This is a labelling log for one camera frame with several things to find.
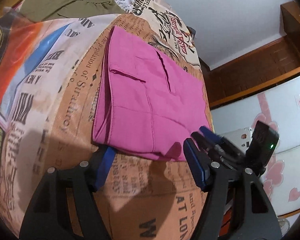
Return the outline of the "olive green shorts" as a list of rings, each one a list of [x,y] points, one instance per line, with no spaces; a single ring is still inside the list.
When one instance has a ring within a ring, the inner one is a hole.
[[[32,22],[124,14],[114,0],[24,0],[20,13]]]

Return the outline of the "pink pants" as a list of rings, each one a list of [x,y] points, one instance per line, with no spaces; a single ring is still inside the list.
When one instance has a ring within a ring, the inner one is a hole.
[[[183,142],[208,126],[204,84],[114,26],[102,61],[92,139],[138,157],[184,161]]]

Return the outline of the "newspaper print bed cover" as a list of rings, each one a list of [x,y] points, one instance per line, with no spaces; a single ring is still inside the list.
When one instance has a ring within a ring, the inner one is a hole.
[[[93,124],[113,26],[136,35],[203,82],[194,40],[165,0],[114,0],[124,14],[32,22],[24,0],[0,1],[0,238],[18,238],[45,171],[98,149]],[[117,152],[94,194],[113,239],[190,239],[206,195],[185,162]]]

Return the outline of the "white laptop with stickers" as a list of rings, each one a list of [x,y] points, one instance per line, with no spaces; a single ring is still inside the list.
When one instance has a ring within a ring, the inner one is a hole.
[[[237,129],[228,133],[221,134],[221,137],[226,137],[232,144],[234,144],[243,153],[246,153],[252,142],[253,129],[246,127]]]

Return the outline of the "wooden overhead cabinet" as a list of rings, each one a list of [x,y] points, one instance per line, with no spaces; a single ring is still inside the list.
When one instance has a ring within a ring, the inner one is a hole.
[[[300,54],[300,6],[295,1],[280,5],[284,31]]]

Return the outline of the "brown wooden door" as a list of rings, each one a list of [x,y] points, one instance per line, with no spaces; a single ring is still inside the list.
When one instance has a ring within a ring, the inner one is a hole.
[[[204,72],[211,109],[238,99],[250,90],[300,67],[300,44],[279,38],[214,70]]]

